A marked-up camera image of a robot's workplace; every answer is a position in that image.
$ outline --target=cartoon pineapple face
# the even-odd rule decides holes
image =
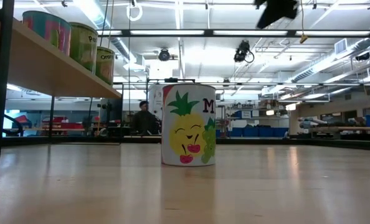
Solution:
[[[188,102],[187,96],[188,93],[185,93],[181,97],[177,91],[176,100],[168,104],[176,107],[170,113],[176,113],[179,116],[171,126],[169,143],[183,164],[190,163],[194,157],[201,156],[206,146],[203,139],[203,119],[199,114],[192,114],[192,108],[198,104],[198,101]]]

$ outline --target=man in black clothing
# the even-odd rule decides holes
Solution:
[[[154,134],[153,129],[156,125],[156,117],[148,111],[148,102],[140,103],[141,111],[137,112],[133,117],[132,128],[141,135]]]

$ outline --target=wooden floor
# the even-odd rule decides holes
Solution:
[[[226,145],[170,167],[159,147],[5,149],[0,224],[370,224],[370,151]]]

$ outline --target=storage shelf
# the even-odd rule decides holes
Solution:
[[[110,85],[15,19],[8,83],[54,96],[121,98]]]

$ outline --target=cylindrical container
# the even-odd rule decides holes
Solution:
[[[71,22],[70,57],[95,74],[98,32],[91,27]]]
[[[154,84],[149,88],[149,111],[160,120],[163,118],[163,87]]]
[[[68,22],[46,12],[26,11],[23,12],[23,23],[65,55],[69,55],[72,27]]]
[[[96,75],[107,84],[113,84],[113,69],[115,67],[114,51],[105,47],[98,47],[97,50],[97,71]]]
[[[216,89],[207,85],[183,83],[163,88],[163,164],[215,164],[215,99]]]

